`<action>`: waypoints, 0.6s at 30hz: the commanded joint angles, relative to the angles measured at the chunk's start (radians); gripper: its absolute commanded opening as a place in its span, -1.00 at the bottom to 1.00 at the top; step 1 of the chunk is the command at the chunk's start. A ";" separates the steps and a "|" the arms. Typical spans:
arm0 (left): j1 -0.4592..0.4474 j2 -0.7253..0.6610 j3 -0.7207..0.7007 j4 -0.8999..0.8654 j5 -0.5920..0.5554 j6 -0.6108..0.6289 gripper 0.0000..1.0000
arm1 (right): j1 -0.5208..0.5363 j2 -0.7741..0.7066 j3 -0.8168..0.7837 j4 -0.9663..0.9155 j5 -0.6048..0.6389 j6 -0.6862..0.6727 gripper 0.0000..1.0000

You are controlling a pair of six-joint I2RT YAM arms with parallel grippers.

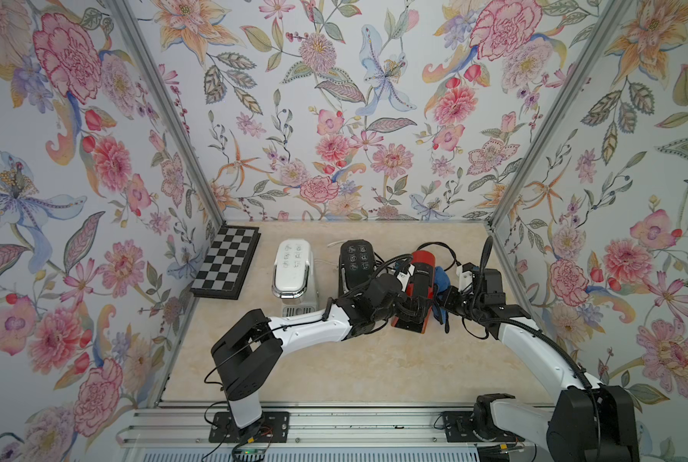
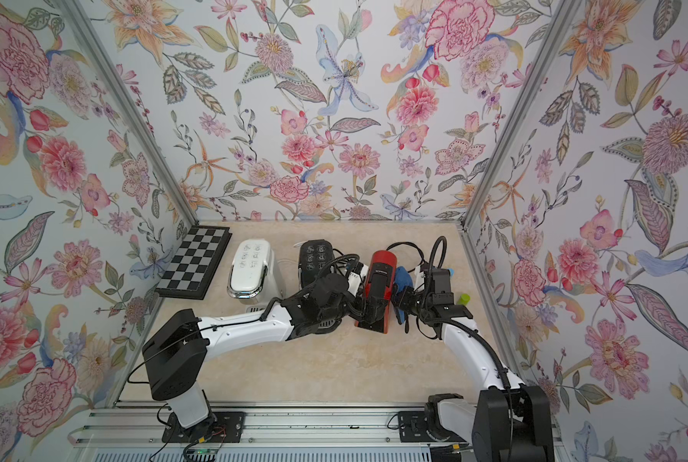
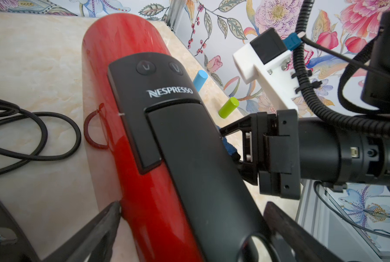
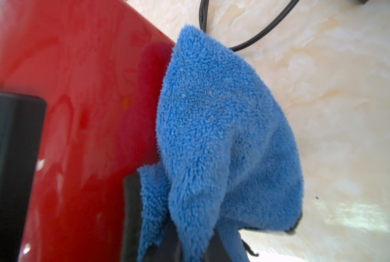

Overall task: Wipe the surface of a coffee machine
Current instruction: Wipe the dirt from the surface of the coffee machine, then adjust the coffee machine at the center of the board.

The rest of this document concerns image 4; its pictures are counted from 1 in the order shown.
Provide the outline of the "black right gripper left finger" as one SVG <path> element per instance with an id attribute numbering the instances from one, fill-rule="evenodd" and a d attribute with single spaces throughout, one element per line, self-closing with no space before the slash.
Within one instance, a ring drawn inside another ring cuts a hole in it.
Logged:
<path id="1" fill-rule="evenodd" d="M 142 228 L 143 203 L 140 195 L 141 184 L 139 173 L 127 176 L 123 180 L 125 198 L 125 220 L 120 261 L 136 262 L 140 232 Z M 180 262 L 182 260 L 181 243 L 176 226 L 167 216 L 166 233 L 159 246 L 148 248 L 143 260 L 145 262 Z"/>

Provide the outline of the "blue microfiber cloth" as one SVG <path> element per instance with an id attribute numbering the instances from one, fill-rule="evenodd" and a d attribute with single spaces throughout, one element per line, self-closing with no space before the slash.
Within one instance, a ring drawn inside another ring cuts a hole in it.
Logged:
<path id="1" fill-rule="evenodd" d="M 160 161 L 138 169 L 138 261 L 161 244 L 167 219 L 186 262 L 202 261 L 215 233 L 231 260 L 246 262 L 240 230 L 299 224 L 304 178 L 283 110 L 245 60 L 191 25 L 163 80 L 156 138 Z"/>

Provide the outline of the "red coffee machine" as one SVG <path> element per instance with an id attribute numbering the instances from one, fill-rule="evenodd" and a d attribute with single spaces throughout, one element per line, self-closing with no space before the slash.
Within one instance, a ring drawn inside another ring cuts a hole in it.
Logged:
<path id="1" fill-rule="evenodd" d="M 0 262 L 120 262 L 173 41 L 125 1 L 0 1 Z"/>

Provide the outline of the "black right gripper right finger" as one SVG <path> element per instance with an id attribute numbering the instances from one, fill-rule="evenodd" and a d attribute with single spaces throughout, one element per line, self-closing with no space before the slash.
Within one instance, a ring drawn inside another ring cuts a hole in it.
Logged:
<path id="1" fill-rule="evenodd" d="M 210 240 L 209 247 L 204 254 L 205 262 L 232 262 L 228 255 L 217 229 Z"/>

